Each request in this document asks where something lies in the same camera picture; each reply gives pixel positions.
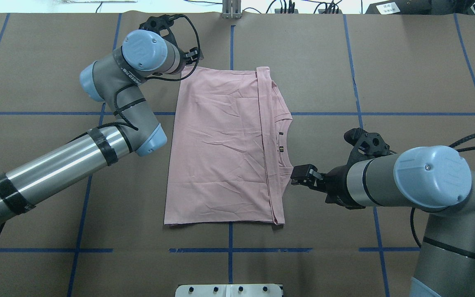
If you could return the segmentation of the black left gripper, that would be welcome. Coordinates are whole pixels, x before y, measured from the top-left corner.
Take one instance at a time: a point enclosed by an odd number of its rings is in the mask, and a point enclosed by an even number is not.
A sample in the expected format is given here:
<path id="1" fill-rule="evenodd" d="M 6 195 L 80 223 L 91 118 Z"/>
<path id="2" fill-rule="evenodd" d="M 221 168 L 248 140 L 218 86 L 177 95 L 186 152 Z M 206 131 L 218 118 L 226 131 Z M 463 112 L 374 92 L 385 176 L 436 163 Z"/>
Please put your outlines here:
<path id="1" fill-rule="evenodd" d="M 171 30 L 177 19 L 185 19 L 193 30 L 196 46 L 189 51 L 183 51 L 179 47 Z M 139 69 L 183 69 L 185 66 L 196 68 L 202 60 L 198 31 L 186 15 L 151 16 L 139 25 L 138 35 L 143 39 L 143 49 L 149 50 L 138 64 Z"/>

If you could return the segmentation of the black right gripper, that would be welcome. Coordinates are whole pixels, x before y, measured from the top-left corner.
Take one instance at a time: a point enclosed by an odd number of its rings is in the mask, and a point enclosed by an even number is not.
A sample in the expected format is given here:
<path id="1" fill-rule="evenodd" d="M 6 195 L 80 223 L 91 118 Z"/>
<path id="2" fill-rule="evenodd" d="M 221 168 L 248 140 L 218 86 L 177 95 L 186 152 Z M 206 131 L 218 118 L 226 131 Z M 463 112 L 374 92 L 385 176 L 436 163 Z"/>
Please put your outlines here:
<path id="1" fill-rule="evenodd" d="M 365 174 L 374 159 L 392 154 L 390 145 L 381 134 L 370 133 L 362 128 L 347 130 L 343 139 L 353 147 L 345 165 L 333 168 L 323 175 L 312 164 L 298 165 L 293 168 L 290 184 L 324 191 L 321 187 L 324 179 L 326 203 L 341 205 L 346 209 L 378 206 L 368 193 Z"/>

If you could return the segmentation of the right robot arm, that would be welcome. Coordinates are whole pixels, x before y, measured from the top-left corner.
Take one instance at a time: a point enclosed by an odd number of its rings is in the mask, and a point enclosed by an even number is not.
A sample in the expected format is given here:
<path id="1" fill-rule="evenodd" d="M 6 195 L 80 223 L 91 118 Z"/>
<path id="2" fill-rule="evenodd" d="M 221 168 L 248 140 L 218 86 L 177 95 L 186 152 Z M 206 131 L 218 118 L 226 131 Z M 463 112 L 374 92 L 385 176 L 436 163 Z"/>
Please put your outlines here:
<path id="1" fill-rule="evenodd" d="M 475 172 L 451 146 L 390 150 L 378 133 L 351 129 L 345 165 L 320 173 L 294 167 L 293 185 L 326 194 L 326 203 L 350 210 L 412 207 L 429 214 L 411 297 L 475 297 Z"/>

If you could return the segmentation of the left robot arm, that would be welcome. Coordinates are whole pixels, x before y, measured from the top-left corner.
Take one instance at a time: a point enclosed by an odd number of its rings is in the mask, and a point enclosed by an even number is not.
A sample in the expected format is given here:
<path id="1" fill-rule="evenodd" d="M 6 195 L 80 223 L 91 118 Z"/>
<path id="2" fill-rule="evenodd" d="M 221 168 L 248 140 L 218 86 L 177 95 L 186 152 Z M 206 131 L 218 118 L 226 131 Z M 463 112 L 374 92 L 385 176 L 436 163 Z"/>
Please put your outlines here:
<path id="1" fill-rule="evenodd" d="M 135 152 L 146 156 L 167 142 L 140 86 L 150 80 L 173 82 L 185 66 L 190 73 L 203 59 L 200 39 L 183 51 L 171 27 L 184 14 L 151 16 L 127 34 L 121 45 L 80 73 L 80 84 L 90 98 L 105 103 L 115 121 L 87 130 L 61 147 L 7 173 L 0 174 L 0 232 L 11 218 L 110 167 Z"/>

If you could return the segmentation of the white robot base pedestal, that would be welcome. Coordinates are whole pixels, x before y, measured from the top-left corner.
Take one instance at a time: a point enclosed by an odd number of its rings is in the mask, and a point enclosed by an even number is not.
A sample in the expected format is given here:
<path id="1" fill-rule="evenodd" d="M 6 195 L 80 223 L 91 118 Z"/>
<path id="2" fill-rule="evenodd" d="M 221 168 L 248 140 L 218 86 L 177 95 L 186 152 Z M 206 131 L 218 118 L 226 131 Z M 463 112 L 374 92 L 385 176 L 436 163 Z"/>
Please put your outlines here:
<path id="1" fill-rule="evenodd" d="M 284 297 L 283 286 L 274 283 L 180 285 L 176 297 Z"/>

